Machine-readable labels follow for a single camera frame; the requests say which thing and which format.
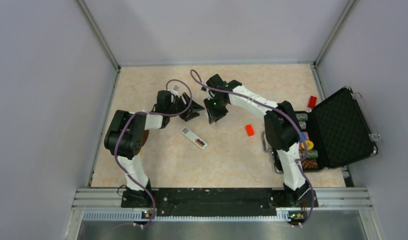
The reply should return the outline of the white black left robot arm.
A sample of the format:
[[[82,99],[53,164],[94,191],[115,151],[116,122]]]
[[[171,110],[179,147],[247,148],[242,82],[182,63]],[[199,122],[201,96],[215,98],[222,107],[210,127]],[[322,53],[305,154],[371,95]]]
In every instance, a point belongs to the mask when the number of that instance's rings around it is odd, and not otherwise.
[[[140,156],[149,131],[165,128],[171,117],[190,121],[204,109],[185,92],[178,95],[174,90],[160,90],[151,112],[115,112],[104,138],[104,147],[114,156],[126,177],[121,202],[123,208],[150,208],[153,205],[151,182]]]

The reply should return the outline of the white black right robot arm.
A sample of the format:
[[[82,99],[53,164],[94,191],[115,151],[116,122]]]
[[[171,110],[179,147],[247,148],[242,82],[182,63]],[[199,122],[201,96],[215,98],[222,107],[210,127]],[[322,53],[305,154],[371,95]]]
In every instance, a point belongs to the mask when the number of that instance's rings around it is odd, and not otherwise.
[[[240,107],[263,121],[266,141],[281,163],[285,200],[291,206],[299,206],[305,200],[310,184],[300,163],[302,133],[292,104],[286,100],[281,103],[268,100],[241,82],[226,82],[218,74],[202,84],[201,89],[207,92],[203,102],[210,124],[227,115],[227,105]]]

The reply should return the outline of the white remote control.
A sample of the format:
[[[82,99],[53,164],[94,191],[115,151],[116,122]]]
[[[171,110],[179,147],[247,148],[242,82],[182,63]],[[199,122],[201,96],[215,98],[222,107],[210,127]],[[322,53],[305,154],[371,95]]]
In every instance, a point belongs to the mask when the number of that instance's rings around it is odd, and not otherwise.
[[[197,147],[199,147],[201,150],[205,150],[208,146],[208,144],[198,135],[196,135],[193,131],[191,131],[188,127],[184,126],[180,132],[187,137],[192,143],[194,143]],[[196,140],[202,140],[205,143],[204,147],[200,147],[197,143]]]

